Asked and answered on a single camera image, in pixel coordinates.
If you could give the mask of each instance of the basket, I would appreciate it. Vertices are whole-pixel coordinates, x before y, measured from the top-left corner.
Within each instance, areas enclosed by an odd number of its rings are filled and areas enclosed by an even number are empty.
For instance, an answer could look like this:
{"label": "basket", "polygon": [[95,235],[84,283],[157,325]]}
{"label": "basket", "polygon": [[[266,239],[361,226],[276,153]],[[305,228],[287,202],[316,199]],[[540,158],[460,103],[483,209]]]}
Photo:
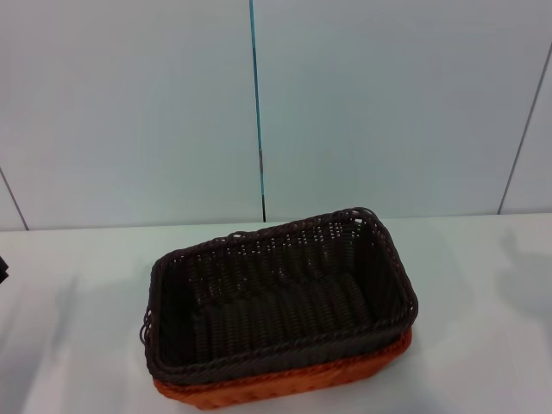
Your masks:
{"label": "basket", "polygon": [[416,315],[389,233],[355,208],[165,255],[141,339],[158,390],[207,409],[365,378]]}

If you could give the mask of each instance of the stacked baskets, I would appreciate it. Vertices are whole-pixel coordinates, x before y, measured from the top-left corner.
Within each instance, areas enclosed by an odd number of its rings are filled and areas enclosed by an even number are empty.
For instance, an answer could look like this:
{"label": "stacked baskets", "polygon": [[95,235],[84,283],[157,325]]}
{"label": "stacked baskets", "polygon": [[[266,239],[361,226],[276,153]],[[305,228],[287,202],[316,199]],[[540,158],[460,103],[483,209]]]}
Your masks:
{"label": "stacked baskets", "polygon": [[408,348],[417,315],[389,233],[363,208],[174,251],[149,295],[154,384],[201,409],[366,378]]}

